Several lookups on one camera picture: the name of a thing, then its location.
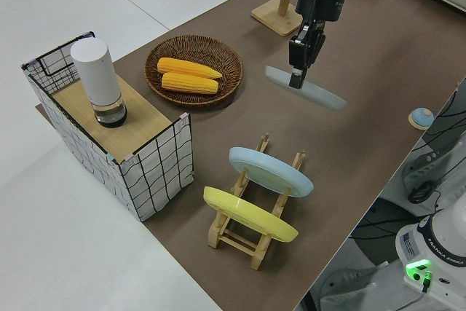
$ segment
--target brown table mat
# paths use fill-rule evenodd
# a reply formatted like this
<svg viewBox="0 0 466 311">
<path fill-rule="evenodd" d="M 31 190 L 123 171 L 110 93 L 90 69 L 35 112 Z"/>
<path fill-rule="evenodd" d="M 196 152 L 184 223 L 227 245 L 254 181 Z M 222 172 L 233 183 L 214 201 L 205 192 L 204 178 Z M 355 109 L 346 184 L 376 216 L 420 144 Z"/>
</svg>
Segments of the brown table mat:
<svg viewBox="0 0 466 311">
<path fill-rule="evenodd" d="M 458 11 L 436 0 L 346 0 L 307 74 L 348 102 L 343 111 L 324 109 L 266 80 L 265 66 L 291 70 L 288 38 L 250 16 L 267 1 L 230 0 L 115 63 L 169 119 L 191 113 L 194 183 L 144 224 L 223 310 L 292 310 L 421 136 L 408 114 L 421 106 L 437 113 L 466 71 Z M 185 109 L 149 88 L 146 56 L 181 34 L 211 36 L 238 52 L 244 79 L 229 106 Z M 265 132 L 268 154 L 284 162 L 307 151 L 301 170 L 315 190 L 288 200 L 282 218 L 300 234 L 273 241 L 257 272 L 239 250 L 208 247 L 215 211 L 202 190 L 228 191 L 237 178 L 229 149 L 254 148 Z M 251 184 L 244 198 L 270 209 L 276 197 Z"/>
</svg>

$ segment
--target round woven tray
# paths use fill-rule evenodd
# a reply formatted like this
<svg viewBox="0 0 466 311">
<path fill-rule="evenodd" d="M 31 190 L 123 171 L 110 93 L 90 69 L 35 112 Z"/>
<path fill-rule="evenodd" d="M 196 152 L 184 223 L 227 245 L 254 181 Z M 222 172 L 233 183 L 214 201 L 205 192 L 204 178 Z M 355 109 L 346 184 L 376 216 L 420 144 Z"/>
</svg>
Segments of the round woven tray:
<svg viewBox="0 0 466 311">
<path fill-rule="evenodd" d="M 162 88 L 162 74 L 157 70 L 160 58 L 177 58 L 209 66 L 222 73 L 215 95 L 169 91 Z M 242 79 L 242 61 L 238 54 L 217 39 L 207 36 L 176 36 L 157 45 L 148 55 L 144 75 L 149 86 L 163 98 L 189 106 L 207 106 L 231 95 Z"/>
</svg>

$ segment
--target yellow corn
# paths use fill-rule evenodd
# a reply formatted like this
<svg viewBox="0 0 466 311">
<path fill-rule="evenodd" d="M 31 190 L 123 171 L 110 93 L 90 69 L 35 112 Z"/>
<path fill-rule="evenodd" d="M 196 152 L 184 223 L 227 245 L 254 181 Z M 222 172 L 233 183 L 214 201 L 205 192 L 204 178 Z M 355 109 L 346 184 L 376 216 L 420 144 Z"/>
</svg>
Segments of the yellow corn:
<svg viewBox="0 0 466 311">
<path fill-rule="evenodd" d="M 167 72 L 162 76 L 162 87 L 172 91 L 213 95 L 218 91 L 218 82 L 201 76 Z"/>
<path fill-rule="evenodd" d="M 177 58 L 160 58 L 157 63 L 157 70 L 162 74 L 176 72 L 210 79 L 221 78 L 221 73 L 211 67 Z"/>
</svg>

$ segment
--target wooden mug holder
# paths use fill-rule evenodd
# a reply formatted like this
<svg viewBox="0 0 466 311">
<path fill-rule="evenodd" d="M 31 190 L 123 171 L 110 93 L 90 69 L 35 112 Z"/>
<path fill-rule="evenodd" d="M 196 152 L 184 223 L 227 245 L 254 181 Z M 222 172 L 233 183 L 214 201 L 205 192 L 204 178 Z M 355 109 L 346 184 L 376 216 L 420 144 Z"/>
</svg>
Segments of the wooden mug holder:
<svg viewBox="0 0 466 311">
<path fill-rule="evenodd" d="M 264 152 L 267 144 L 269 143 L 269 135 L 266 134 L 261 137 L 259 145 L 256 147 L 256 151 Z M 306 157 L 306 152 L 301 151 L 296 154 L 292 166 L 295 169 L 301 167 L 304 158 Z M 236 197 L 241 198 L 246 187 L 249 183 L 249 179 L 246 178 L 245 170 L 241 172 L 240 176 L 236 180 L 234 186 L 230 190 L 230 194 L 233 194 Z M 272 215 L 276 217 L 281 217 L 283 209 L 285 207 L 288 195 L 290 194 L 290 189 L 287 190 L 284 194 L 279 194 L 275 206 L 272 210 Z M 220 241 L 223 241 L 236 249 L 246 253 L 251 256 L 249 263 L 250 268 L 257 270 L 261 265 L 261 262 L 264 260 L 267 249 L 269 248 L 270 241 L 272 240 L 271 235 L 261 235 L 261 238 L 257 244 L 252 243 L 241 235 L 233 232 L 229 229 L 231 219 L 220 212 L 217 212 L 216 218 L 213 223 L 210 225 L 209 234 L 208 234 L 208 245 L 212 248 L 217 248 Z"/>
<path fill-rule="evenodd" d="M 295 12 L 290 0 L 270 0 L 255 8 L 251 16 L 281 36 L 293 33 L 302 22 L 302 16 Z"/>
</svg>

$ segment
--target blue plate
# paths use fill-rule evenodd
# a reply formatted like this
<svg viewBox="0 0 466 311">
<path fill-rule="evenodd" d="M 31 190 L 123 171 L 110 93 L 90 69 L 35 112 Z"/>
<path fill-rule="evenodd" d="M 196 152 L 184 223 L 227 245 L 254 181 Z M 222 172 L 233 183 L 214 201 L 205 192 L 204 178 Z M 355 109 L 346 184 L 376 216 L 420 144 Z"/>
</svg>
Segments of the blue plate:
<svg viewBox="0 0 466 311">
<path fill-rule="evenodd" d="M 229 159 L 238 173 L 246 170 L 248 179 L 273 192 L 284 194 L 287 189 L 291 189 L 291 197 L 305 197 L 314 189 L 312 182 L 303 173 L 268 154 L 233 147 Z"/>
</svg>

